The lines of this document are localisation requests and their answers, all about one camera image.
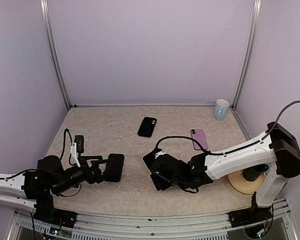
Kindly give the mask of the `white-edged phone screen up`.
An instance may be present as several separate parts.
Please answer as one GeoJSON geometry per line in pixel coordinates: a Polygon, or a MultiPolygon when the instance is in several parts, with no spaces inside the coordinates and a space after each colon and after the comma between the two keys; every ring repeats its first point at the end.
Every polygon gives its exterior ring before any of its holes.
{"type": "Polygon", "coordinates": [[[144,164],[146,165],[147,169],[150,173],[152,173],[152,165],[155,161],[155,154],[151,151],[142,158],[144,164]]]}

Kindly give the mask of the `purple phone back up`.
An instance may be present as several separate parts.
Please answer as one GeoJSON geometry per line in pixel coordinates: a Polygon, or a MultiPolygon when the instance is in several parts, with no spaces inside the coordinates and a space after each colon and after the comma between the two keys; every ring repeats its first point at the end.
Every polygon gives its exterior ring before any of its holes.
{"type": "Polygon", "coordinates": [[[191,138],[196,140],[203,147],[203,149],[208,149],[208,144],[203,129],[191,129],[190,134],[191,138]]]}

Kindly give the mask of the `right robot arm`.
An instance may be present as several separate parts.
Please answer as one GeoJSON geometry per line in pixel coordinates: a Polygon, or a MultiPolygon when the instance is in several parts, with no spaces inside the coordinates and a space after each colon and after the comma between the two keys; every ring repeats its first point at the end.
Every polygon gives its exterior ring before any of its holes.
{"type": "Polygon", "coordinates": [[[268,165],[269,173],[255,193],[255,203],[246,218],[256,222],[289,179],[300,175],[300,148],[297,139],[277,122],[270,122],[259,136],[225,150],[203,150],[190,161],[179,160],[155,146],[142,158],[158,191],[176,187],[196,194],[199,187],[251,167],[268,165]]]}

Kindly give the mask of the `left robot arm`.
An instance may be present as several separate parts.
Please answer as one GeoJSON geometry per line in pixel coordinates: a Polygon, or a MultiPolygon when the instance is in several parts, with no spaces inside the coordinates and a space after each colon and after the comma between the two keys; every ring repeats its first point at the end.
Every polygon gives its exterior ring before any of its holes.
{"type": "Polygon", "coordinates": [[[54,197],[66,197],[71,189],[82,185],[121,180],[124,156],[110,154],[80,156],[77,164],[65,169],[59,157],[49,155],[38,160],[35,169],[12,175],[0,174],[0,205],[29,210],[53,223],[60,218],[61,209],[54,206],[54,197]]]}

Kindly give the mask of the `beige plate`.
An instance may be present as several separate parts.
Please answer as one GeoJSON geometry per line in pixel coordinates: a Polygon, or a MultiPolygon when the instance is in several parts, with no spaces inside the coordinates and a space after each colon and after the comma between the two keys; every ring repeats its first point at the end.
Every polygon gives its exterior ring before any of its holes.
{"type": "Polygon", "coordinates": [[[248,181],[243,177],[242,171],[233,172],[227,175],[231,186],[240,193],[253,195],[264,183],[266,175],[261,174],[255,181],[248,181]]]}

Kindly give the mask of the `dark green mug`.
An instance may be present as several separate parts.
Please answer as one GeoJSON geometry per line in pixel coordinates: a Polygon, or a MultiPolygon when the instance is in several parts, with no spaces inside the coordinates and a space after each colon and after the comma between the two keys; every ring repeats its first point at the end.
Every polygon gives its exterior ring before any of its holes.
{"type": "Polygon", "coordinates": [[[242,171],[242,176],[245,180],[249,182],[254,182],[258,179],[264,172],[269,169],[267,164],[259,164],[249,168],[246,168],[242,171]]]}

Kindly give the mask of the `light blue mug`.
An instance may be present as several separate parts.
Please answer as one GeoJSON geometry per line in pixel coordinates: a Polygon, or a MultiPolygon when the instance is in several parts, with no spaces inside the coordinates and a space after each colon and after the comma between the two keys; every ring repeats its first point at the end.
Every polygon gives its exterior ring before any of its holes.
{"type": "Polygon", "coordinates": [[[225,99],[217,99],[214,108],[214,118],[222,121],[226,118],[230,103],[225,99]]]}

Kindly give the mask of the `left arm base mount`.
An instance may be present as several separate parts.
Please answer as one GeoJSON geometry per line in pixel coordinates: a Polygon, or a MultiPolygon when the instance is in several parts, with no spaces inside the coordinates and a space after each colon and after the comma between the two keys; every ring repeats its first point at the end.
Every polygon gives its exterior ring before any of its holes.
{"type": "Polygon", "coordinates": [[[78,214],[74,211],[55,208],[54,199],[50,194],[37,198],[34,207],[34,219],[60,227],[74,228],[78,214]]]}

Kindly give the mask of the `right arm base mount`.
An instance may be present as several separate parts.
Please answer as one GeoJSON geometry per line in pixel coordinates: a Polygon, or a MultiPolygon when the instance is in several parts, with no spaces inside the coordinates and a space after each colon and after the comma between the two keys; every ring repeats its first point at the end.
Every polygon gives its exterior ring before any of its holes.
{"type": "Polygon", "coordinates": [[[256,201],[256,192],[251,197],[251,206],[248,208],[233,210],[228,213],[232,228],[250,225],[272,219],[274,216],[272,207],[259,207],[256,201]]]}

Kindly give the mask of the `left aluminium frame post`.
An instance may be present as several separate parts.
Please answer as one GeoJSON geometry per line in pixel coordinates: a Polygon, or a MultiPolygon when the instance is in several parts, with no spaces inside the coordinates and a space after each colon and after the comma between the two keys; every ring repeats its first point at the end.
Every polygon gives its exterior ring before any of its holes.
{"type": "Polygon", "coordinates": [[[45,28],[46,37],[47,37],[50,56],[52,59],[53,69],[56,75],[57,84],[59,86],[61,97],[64,102],[65,108],[67,111],[69,111],[72,105],[66,89],[66,85],[63,79],[63,75],[62,75],[62,71],[58,59],[57,49],[56,49],[54,35],[53,35],[52,22],[51,22],[50,12],[49,12],[49,4],[47,0],[40,0],[39,2],[40,2],[43,24],[45,28]]]}

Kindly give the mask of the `aluminium frame post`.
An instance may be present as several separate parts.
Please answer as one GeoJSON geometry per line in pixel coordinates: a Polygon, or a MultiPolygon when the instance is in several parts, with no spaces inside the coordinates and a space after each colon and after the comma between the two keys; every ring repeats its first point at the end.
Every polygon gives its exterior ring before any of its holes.
{"type": "Polygon", "coordinates": [[[58,59],[57,49],[56,49],[54,35],[53,35],[52,22],[51,22],[50,12],[49,12],[49,4],[47,0],[40,0],[39,2],[40,2],[43,24],[45,28],[46,37],[47,37],[50,56],[52,59],[53,69],[56,75],[57,84],[59,86],[61,97],[64,102],[65,108],[67,111],[69,111],[72,105],[66,89],[66,85],[63,79],[63,75],[62,75],[62,71],[58,59]]]}
{"type": "Polygon", "coordinates": [[[244,90],[245,82],[247,79],[247,74],[248,74],[251,58],[253,55],[255,38],[256,38],[257,30],[258,30],[258,24],[259,24],[260,13],[261,13],[261,5],[262,5],[261,0],[254,1],[252,19],[251,19],[250,30],[249,30],[249,35],[248,35],[247,47],[246,47],[246,51],[245,51],[245,55],[244,55],[243,66],[242,66],[242,69],[240,72],[238,86],[237,86],[234,100],[232,103],[233,111],[236,111],[239,106],[239,102],[240,102],[240,99],[241,99],[241,96],[242,96],[242,93],[244,90]]]}

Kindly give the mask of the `right aluminium frame post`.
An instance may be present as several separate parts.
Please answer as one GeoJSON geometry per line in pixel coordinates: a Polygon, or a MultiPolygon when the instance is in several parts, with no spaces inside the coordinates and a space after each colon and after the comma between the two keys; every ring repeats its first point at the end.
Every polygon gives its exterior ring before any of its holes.
{"type": "Polygon", "coordinates": [[[253,55],[255,38],[256,38],[257,30],[258,30],[258,24],[259,24],[260,13],[261,13],[261,5],[262,5],[261,0],[254,1],[252,19],[251,19],[250,30],[249,30],[249,35],[248,35],[247,47],[246,47],[246,51],[245,51],[245,55],[244,55],[243,66],[242,66],[242,69],[240,72],[238,86],[237,86],[234,100],[232,103],[233,111],[236,111],[239,106],[239,102],[240,102],[240,99],[241,99],[241,96],[242,96],[242,93],[244,90],[245,82],[247,79],[247,74],[248,74],[251,58],[253,55]]]}

